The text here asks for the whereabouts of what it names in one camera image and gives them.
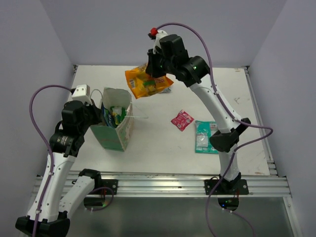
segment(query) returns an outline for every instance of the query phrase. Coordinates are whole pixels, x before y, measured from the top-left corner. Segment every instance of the red snack packet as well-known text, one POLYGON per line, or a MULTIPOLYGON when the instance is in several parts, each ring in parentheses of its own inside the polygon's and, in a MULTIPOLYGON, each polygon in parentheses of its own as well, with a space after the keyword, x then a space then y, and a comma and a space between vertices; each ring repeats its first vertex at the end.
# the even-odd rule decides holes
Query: red snack packet
POLYGON ((181 110, 178 113, 178 116, 175 117, 171 122, 178 127, 180 131, 183 131, 191 122, 194 121, 194 118, 192 118, 187 112, 184 110, 181 110))

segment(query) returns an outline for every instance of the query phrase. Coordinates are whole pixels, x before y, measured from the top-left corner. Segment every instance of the robotic arm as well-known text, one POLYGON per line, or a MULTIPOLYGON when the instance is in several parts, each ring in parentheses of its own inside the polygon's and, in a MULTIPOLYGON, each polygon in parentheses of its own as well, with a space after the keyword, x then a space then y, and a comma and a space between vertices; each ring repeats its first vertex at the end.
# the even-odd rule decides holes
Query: robotic arm
POLYGON ((89 86, 77 86, 73 90, 73 101, 64 105, 62 121, 57 123, 55 133, 49 140, 54 155, 53 172, 50 172, 51 163, 48 155, 45 174, 35 201, 27 216, 16 221, 15 227, 28 236, 32 236, 37 219, 37 237, 65 237, 70 226, 70 218, 79 204, 92 190, 102 187, 100 172, 84 169, 75 185, 60 199, 68 173, 84 143, 86 131, 91 125, 99 124, 104 119, 101 110, 94 105, 89 95, 89 86), (45 189, 49 176, 51 178, 45 189), (38 212, 38 202, 43 192, 45 195, 38 212))
MULTIPOLYGON (((233 150, 237 147, 239 136, 247 129, 247 126, 236 122, 241 120, 250 123, 248 118, 241 119, 227 100, 223 101, 236 119, 231 119, 225 111, 210 81, 210 68, 199 56, 189 57, 181 37, 168 35, 165 31, 152 29, 149 37, 155 41, 154 48, 148 51, 148 66, 146 73, 154 78, 159 78, 167 73, 175 75, 191 89, 207 107, 218 125, 218 131, 210 138, 212 146, 218 150, 221 164, 220 176, 226 171, 233 150)), ((223 187, 229 190, 241 179, 237 159, 224 177, 223 187)))

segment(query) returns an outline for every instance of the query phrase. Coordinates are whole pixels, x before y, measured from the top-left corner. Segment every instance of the teal package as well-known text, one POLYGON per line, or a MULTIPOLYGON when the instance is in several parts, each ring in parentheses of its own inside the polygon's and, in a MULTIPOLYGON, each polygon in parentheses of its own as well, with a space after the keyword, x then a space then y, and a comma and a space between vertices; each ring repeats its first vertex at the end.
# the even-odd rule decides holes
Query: teal package
POLYGON ((196 153, 218 154, 209 142, 209 138, 218 130, 216 122, 196 120, 196 127, 196 153))

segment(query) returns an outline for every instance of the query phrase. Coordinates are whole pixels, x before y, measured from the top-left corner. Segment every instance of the white table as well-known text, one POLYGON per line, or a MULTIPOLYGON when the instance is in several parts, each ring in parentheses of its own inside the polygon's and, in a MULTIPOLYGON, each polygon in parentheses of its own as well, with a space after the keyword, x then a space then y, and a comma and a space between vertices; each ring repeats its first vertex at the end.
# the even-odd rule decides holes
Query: white table
MULTIPOLYGON (((129 90, 124 72, 130 66, 78 66, 73 87, 88 84, 103 91, 104 87, 129 90)), ((257 124, 246 76, 243 69, 215 68, 216 83, 233 108, 244 118, 257 124)), ((181 132, 170 121, 180 110, 185 110, 195 120, 214 120, 203 103, 185 85, 169 75, 174 81, 170 94, 158 94, 148 98, 133 98, 149 118, 135 118, 134 130, 125 152, 105 150, 89 129, 72 170, 91 168, 109 172, 148 172, 183 174, 219 174, 218 155, 195 153, 195 123, 181 132)), ((101 96, 92 96, 99 104, 101 96)), ((133 108, 135 116, 142 113, 133 108)), ((240 142, 259 137, 259 130, 247 129, 240 142)), ((243 175, 269 175, 262 142, 246 146, 237 154, 243 175)))

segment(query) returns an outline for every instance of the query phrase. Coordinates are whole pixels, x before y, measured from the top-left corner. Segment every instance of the yellow bag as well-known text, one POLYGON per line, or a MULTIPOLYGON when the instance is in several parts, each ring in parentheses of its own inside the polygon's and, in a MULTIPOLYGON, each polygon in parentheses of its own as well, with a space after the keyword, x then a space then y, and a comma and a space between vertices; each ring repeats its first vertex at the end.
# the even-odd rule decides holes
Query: yellow bag
POLYGON ((160 93, 173 84, 173 81, 166 76, 152 78, 150 75, 146 74, 146 67, 147 63, 130 71, 125 71, 128 87, 131 89, 136 99, 160 93))

